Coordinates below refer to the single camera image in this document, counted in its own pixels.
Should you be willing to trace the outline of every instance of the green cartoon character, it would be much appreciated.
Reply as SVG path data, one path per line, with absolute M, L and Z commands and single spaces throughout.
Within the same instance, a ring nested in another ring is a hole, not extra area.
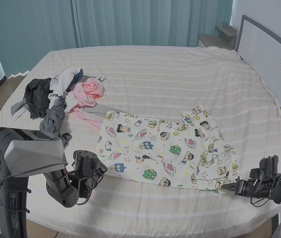
M 145 177 L 147 180 L 154 180 L 156 176 L 157 172 L 155 172 L 154 169 L 147 169 L 143 174 L 143 177 Z
M 170 146 L 170 153 L 179 155 L 181 153 L 181 148 L 178 145 Z

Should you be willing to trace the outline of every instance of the teal curtain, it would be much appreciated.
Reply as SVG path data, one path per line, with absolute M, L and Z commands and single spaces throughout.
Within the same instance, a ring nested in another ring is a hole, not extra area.
M 0 0 L 0 60 L 7 76 L 49 51 L 104 45 L 195 47 L 230 22 L 233 0 Z

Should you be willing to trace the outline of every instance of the crumpled gray fabric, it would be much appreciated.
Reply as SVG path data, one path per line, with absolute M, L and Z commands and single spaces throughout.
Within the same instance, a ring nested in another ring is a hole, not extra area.
M 23 106 L 28 108 L 28 105 L 26 103 L 26 99 L 23 99 L 20 102 L 15 103 L 13 106 L 11 106 L 11 115 L 13 116 L 17 111 L 19 111 Z
M 122 111 L 122 110 L 119 110 L 119 109 L 114 109 L 114 108 L 111 108 L 111 107 L 108 107 L 108 106 L 105 106 L 105 105 L 101 105 L 99 103 L 97 103 L 95 107 L 83 107 L 83 108 L 81 108 L 81 110 L 83 112 L 92 113 L 92 114 L 95 114 L 95 115 L 98 115 L 98 116 L 101 116 L 101 117 L 106 117 L 106 114 L 107 114 L 108 111 L 124 112 L 125 113 L 125 111 Z
M 55 136 L 60 137 L 63 146 L 65 146 L 72 138 L 72 136 L 67 132 L 60 135 L 60 128 L 64 118 L 66 117 L 64 113 L 65 107 L 64 98 L 62 98 L 59 100 L 58 105 L 53 105 L 50 109 L 46 110 L 47 114 L 39 125 L 40 131 L 50 132 Z

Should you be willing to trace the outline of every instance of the nightstand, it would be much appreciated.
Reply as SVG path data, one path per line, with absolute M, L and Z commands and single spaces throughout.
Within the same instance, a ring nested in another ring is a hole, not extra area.
M 222 26 L 215 26 L 219 31 L 220 36 L 209 34 L 199 34 L 198 47 L 206 48 L 209 46 L 216 46 L 221 49 L 233 49 L 236 37 L 236 29 L 223 22 Z

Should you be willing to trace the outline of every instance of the bed sheet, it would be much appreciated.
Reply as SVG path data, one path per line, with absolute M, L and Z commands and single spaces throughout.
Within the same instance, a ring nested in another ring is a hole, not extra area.
M 83 68 L 103 75 L 104 96 L 97 102 L 143 117 L 181 122 L 181 111 L 201 104 L 225 140 L 239 153 L 242 179 L 262 157 L 277 154 L 281 171 L 281 120 L 260 77 L 229 50 L 216 47 L 109 46 L 48 53 L 21 82 L 0 112 L 0 126 L 38 129 L 42 119 L 24 113 L 12 121 L 33 78 L 54 77 Z M 73 138 L 65 149 L 95 151 L 99 129 L 69 113 L 61 133 Z M 27 218 L 77 237 L 234 237 L 251 232 L 281 210 L 269 202 L 255 208 L 249 199 L 208 191 L 161 187 L 105 175 L 83 206 L 64 208 L 46 192 L 43 175 L 30 177 Z

